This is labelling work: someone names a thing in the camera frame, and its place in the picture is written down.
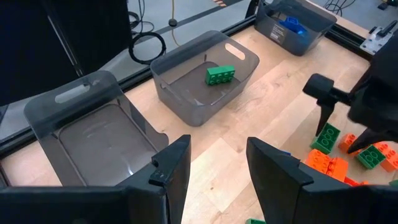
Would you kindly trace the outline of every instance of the translucent plastic bin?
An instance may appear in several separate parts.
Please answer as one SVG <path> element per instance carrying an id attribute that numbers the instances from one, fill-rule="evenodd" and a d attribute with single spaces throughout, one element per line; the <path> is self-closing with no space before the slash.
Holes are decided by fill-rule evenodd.
<path id="1" fill-rule="evenodd" d="M 169 144 L 98 71 L 29 101 L 25 116 L 64 186 L 114 186 Z"/>
<path id="2" fill-rule="evenodd" d="M 209 31 L 153 61 L 157 94 L 190 126 L 200 126 L 239 95 L 259 63 L 257 55 L 218 31 Z M 234 65 L 230 83 L 208 86 L 206 69 Z"/>
<path id="3" fill-rule="evenodd" d="M 283 22 L 290 18 L 296 19 L 304 31 L 288 29 Z M 314 48 L 336 21 L 335 16 L 305 0 L 273 0 L 271 4 L 262 0 L 254 27 L 290 53 L 301 56 Z"/>

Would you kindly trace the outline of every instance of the wooden tabletop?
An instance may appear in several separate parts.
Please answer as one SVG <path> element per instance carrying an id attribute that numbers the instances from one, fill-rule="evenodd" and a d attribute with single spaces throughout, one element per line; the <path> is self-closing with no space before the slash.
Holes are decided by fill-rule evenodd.
<path id="1" fill-rule="evenodd" d="M 366 30 L 339 20 L 363 36 Z M 153 80 L 126 93 L 137 109 L 170 142 L 192 135 L 192 168 L 183 223 L 244 223 L 262 219 L 245 155 L 248 136 L 255 136 L 304 159 L 320 117 L 315 99 L 302 93 L 313 73 L 350 88 L 369 63 L 334 42 L 323 39 L 303 57 L 296 57 L 250 27 L 233 39 L 253 51 L 260 63 L 244 91 L 201 127 L 190 127 L 157 97 Z M 337 104 L 329 122 L 341 132 L 359 134 L 364 127 L 348 121 L 348 107 Z M 386 184 L 394 178 L 382 168 L 364 169 L 335 149 L 331 156 L 349 161 L 348 177 Z M 60 185 L 40 144 L 35 142 L 1 161 L 12 185 Z"/>

